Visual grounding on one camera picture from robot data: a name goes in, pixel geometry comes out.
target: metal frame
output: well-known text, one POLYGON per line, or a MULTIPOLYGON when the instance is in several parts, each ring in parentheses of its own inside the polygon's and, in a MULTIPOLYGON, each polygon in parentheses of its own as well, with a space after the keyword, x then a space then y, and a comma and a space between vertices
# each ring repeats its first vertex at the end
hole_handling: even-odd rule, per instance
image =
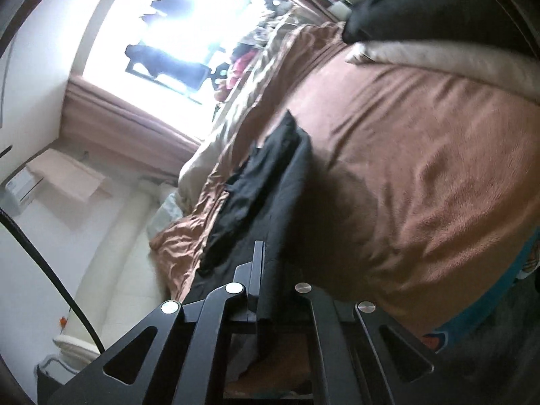
POLYGON ((482 396, 381 308, 299 283, 271 327, 257 319, 264 243, 205 300, 167 301, 58 390, 50 405, 482 405, 482 396), (223 399, 231 334, 305 333, 313 399, 223 399))

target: brown bedsheet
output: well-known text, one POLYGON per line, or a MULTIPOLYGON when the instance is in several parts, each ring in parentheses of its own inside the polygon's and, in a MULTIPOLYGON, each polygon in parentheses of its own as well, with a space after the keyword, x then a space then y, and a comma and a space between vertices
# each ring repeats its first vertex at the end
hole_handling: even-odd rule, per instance
MULTIPOLYGON (((185 293, 222 182, 290 109, 315 155, 291 256, 309 283, 371 300, 420 336, 485 293, 539 224, 540 106, 450 74, 345 63, 338 36, 328 26, 296 32, 194 213, 152 248, 185 293)), ((282 345, 283 364, 259 364, 229 390, 290 388, 305 377, 303 348, 282 345), (296 366, 286 362, 294 351, 296 366)))

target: white wall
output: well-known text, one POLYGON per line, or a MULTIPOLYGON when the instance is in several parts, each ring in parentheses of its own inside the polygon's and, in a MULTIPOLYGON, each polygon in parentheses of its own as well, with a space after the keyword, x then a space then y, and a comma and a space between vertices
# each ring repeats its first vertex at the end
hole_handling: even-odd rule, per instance
POLYGON ((43 0, 14 40, 4 93, 0 182, 59 134, 65 85, 99 0, 43 0))
POLYGON ((96 40, 96 36, 99 33, 99 29, 103 24, 104 19, 107 17, 111 6, 114 4, 115 0, 101 0, 96 6, 96 10, 92 15, 86 31, 84 32, 83 39, 80 42, 79 49, 75 55, 75 60, 71 72, 77 75, 82 75, 84 67, 86 67, 86 61, 92 46, 96 40))
MULTIPOLYGON (((15 217, 72 296, 135 182, 115 176, 114 169, 90 165, 113 178, 109 193, 98 190, 88 205, 81 206, 47 185, 15 217)), ((35 402, 34 367, 46 356, 58 354, 52 338, 68 311, 55 287, 0 225, 0 353, 35 402)))

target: floor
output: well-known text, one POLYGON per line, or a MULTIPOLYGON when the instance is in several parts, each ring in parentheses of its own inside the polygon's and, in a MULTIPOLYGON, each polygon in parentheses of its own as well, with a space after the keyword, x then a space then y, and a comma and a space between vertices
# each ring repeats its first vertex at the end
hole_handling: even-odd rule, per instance
MULTIPOLYGON (((59 146, 77 159, 84 154, 74 146, 59 146)), ((46 185, 15 217, 73 296, 137 181, 136 174, 104 160, 87 157, 85 163, 109 177, 107 191, 98 190, 87 205, 80 205, 46 185)), ((17 381, 36 401, 34 367, 57 353, 52 338, 60 332, 59 321, 67 315, 68 306, 3 227, 0 244, 0 352, 17 381)))
POLYGON ((487 403, 539 403, 540 295, 535 276, 518 281, 478 329, 441 356, 487 396, 487 403), (535 388, 536 399, 527 399, 535 388))

